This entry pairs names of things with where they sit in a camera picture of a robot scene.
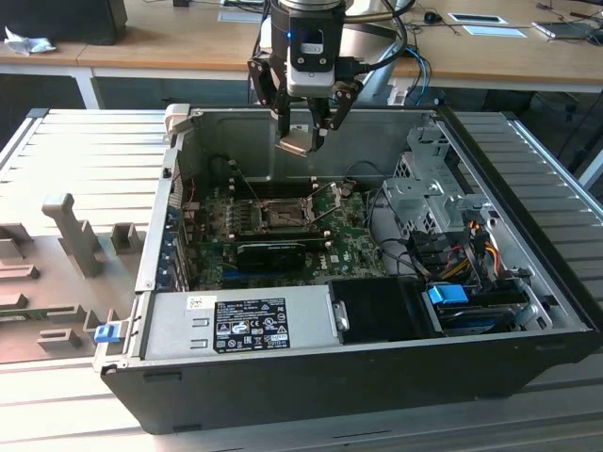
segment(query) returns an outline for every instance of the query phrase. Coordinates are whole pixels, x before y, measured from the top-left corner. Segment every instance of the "yellow wire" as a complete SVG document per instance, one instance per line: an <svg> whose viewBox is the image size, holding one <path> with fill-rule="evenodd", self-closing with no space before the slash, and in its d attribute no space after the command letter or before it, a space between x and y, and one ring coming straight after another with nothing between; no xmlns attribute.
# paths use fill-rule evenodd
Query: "yellow wire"
<svg viewBox="0 0 603 452"><path fill-rule="evenodd" d="M459 273L461 270L463 270L464 267L466 267L469 264L469 261L467 259L464 259L459 265L457 265L455 268L452 268L448 271L448 273L445 273L442 276L442 279L447 279L450 276L454 276L457 273Z"/></svg>

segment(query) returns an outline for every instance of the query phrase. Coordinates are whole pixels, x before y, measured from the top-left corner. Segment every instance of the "computer case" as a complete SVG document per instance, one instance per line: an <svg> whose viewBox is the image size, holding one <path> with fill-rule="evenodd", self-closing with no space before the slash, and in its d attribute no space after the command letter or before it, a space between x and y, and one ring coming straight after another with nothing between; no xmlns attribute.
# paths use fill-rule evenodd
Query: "computer case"
<svg viewBox="0 0 603 452"><path fill-rule="evenodd" d="M29 38L113 45L125 31L123 0L0 0L0 27Z"/></svg>

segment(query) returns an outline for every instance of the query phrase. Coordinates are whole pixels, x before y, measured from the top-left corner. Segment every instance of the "white paper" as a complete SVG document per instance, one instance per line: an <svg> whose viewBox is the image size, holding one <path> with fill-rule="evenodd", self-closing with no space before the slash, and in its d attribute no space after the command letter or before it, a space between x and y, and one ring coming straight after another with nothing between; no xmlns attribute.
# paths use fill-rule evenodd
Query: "white paper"
<svg viewBox="0 0 603 452"><path fill-rule="evenodd" d="M30 54L39 54L42 52L51 52L56 50L53 44L46 38L26 38L12 33L8 28L4 28L7 33L7 38L4 39L4 44L13 52L28 56Z"/></svg>

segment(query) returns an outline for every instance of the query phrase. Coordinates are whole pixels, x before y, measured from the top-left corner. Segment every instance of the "blue plastic clip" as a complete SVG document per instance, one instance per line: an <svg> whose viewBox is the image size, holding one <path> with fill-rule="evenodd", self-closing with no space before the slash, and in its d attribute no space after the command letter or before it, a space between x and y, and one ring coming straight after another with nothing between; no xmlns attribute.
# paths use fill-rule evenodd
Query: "blue plastic clip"
<svg viewBox="0 0 603 452"><path fill-rule="evenodd" d="M461 285L442 284L435 285L427 292L432 304L468 303L469 299Z"/></svg>

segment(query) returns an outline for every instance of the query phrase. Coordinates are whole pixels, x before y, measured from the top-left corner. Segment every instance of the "table leg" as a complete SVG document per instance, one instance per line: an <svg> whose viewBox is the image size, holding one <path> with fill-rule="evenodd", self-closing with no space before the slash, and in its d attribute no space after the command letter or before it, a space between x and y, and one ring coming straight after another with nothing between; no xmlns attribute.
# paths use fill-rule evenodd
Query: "table leg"
<svg viewBox="0 0 603 452"><path fill-rule="evenodd" d="M91 68L76 68L72 77L75 78L82 100L87 109L105 108L97 81Z"/></svg>

